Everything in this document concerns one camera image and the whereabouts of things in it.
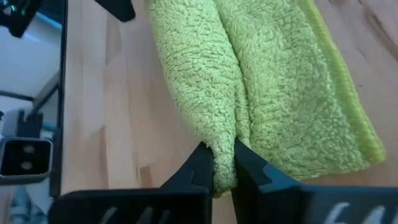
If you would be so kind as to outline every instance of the wooden table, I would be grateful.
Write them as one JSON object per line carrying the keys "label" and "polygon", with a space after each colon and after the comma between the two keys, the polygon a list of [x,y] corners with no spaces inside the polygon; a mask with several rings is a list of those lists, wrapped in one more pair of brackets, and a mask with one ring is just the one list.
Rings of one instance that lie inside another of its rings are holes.
{"label": "wooden table", "polygon": [[[398,186],[398,2],[316,0],[387,162],[316,184]],[[199,140],[182,123],[163,79],[142,0],[118,22],[94,1],[69,0],[62,192],[156,187]],[[234,223],[230,197],[215,223]]]}

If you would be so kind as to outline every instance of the towel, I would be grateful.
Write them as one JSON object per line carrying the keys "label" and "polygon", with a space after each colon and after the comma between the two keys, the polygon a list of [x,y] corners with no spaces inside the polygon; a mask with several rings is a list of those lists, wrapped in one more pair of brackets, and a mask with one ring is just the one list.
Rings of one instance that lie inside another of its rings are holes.
{"label": "towel", "polygon": [[150,0],[170,92],[237,184],[234,139],[297,180],[365,169],[385,150],[312,0]]}

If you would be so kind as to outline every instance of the wood grain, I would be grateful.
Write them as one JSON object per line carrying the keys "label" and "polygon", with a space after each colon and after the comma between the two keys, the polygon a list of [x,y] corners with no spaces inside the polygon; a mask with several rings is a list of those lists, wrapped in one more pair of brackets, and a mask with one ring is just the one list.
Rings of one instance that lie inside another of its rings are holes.
{"label": "wood grain", "polygon": [[[387,162],[312,184],[398,186],[398,2],[315,0],[387,151]],[[69,0],[62,192],[156,187],[199,140],[167,90],[142,0],[122,24],[94,1]],[[234,223],[230,197],[213,221]]]}

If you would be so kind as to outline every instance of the black object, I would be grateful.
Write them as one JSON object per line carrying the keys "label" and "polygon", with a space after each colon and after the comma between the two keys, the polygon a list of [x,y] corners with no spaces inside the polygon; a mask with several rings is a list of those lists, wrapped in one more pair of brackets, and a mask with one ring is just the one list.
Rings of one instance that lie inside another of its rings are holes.
{"label": "black object", "polygon": [[[18,113],[16,136],[0,141],[0,185],[33,184],[50,176],[53,143],[40,138],[42,123],[41,113],[26,119],[24,111]],[[24,168],[25,162],[32,167]]]}
{"label": "black object", "polygon": [[[130,21],[136,16],[130,0],[95,1],[122,22]],[[8,27],[11,35],[21,38],[41,4],[42,0],[7,0],[5,4],[0,2],[0,26]],[[62,4],[62,2],[45,1],[41,12],[59,21],[62,13],[58,11],[52,13],[52,8],[58,4]]]}
{"label": "black object", "polygon": [[128,22],[136,17],[131,0],[95,0],[104,9],[121,22]]}
{"label": "black object", "polygon": [[60,197],[49,223],[210,223],[213,155],[201,143],[158,189],[90,190]]}
{"label": "black object", "polygon": [[[398,222],[398,189],[303,185],[235,142],[238,223]],[[60,197],[49,223],[211,223],[213,156],[201,143],[158,189],[81,191]]]}

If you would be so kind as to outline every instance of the towel fold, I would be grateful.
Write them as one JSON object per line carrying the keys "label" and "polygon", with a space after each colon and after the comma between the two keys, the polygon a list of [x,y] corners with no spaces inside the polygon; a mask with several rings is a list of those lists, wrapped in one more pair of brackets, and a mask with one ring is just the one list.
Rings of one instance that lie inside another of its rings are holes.
{"label": "towel fold", "polygon": [[152,0],[152,28],[184,120],[236,186],[238,137],[300,180],[385,159],[312,0]]}

